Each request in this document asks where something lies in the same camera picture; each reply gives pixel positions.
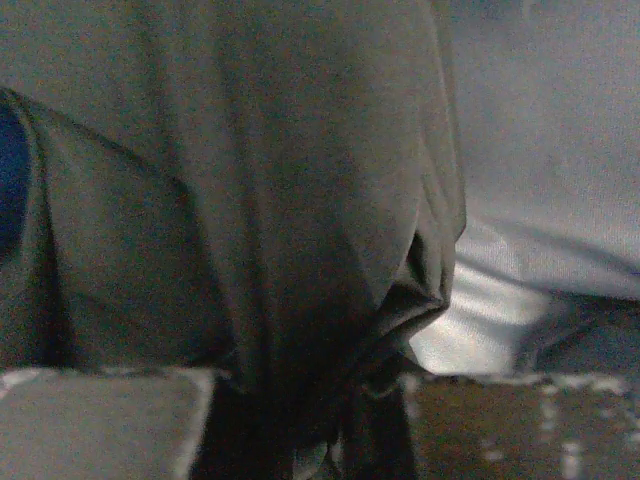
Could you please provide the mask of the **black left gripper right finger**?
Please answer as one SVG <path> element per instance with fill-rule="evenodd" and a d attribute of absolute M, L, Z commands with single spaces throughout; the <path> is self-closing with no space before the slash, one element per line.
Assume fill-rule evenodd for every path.
<path fill-rule="evenodd" d="M 420 479 L 636 479 L 639 397 L 588 374 L 405 376 Z"/>

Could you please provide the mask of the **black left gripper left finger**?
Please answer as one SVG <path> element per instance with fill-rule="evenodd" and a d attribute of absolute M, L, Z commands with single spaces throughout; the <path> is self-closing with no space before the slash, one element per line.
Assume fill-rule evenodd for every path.
<path fill-rule="evenodd" d="M 4 479 L 189 479 L 216 380 L 206 369 L 1 374 Z"/>

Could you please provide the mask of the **yellow Pikachu suitcase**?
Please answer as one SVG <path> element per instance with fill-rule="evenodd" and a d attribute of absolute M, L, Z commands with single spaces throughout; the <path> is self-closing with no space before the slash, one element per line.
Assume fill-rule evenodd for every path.
<path fill-rule="evenodd" d="M 639 375 L 639 5 L 456 1 L 467 225 L 436 374 Z"/>

